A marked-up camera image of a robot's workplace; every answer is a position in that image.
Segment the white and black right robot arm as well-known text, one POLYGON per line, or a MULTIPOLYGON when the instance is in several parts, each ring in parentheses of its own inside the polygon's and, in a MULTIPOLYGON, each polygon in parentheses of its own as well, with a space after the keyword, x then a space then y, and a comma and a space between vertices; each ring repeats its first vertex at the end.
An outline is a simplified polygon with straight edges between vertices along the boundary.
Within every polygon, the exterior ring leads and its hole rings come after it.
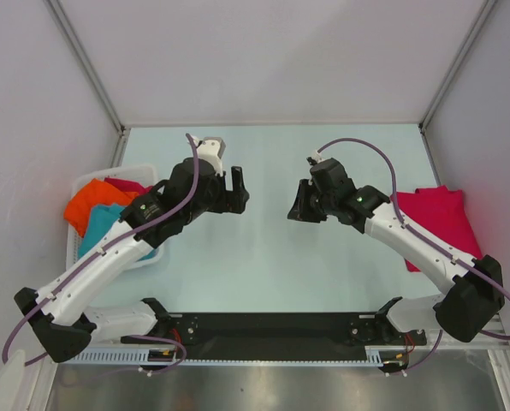
POLYGON ((372 186, 356 188, 334 158, 308 160, 310 178, 299 182, 288 219, 341 224, 380 241, 414 264, 438 289, 437 295, 397 297, 380 312, 377 336, 397 343, 408 331, 439 328, 469 343, 501 310, 504 298, 492 286, 501 267, 489 255, 477 259, 448 245, 407 216, 398 217, 389 197, 372 186))

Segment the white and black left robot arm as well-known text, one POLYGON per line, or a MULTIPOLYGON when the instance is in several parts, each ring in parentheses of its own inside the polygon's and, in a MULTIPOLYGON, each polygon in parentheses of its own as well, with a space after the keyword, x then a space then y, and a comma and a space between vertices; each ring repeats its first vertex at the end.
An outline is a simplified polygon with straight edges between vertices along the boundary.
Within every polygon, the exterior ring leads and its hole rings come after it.
POLYGON ((23 288, 15 302, 47 353, 56 363, 73 359, 91 343, 158 343, 170 336, 173 321, 155 298, 129 307, 98 309, 92 301, 121 273, 205 212, 241 214, 249 193, 243 170, 225 176, 203 159, 187 158, 166 180, 136 197, 88 253, 53 283, 23 288))

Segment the teal t shirt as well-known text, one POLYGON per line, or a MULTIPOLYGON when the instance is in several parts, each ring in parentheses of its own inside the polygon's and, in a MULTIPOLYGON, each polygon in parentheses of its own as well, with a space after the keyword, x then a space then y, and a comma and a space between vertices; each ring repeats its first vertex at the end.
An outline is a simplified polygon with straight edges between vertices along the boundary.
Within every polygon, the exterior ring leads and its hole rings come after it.
POLYGON ((95 205, 91 209, 86 232, 77 251, 78 259, 104 238, 112 225, 120 218, 123 210, 124 206, 118 204, 95 205))

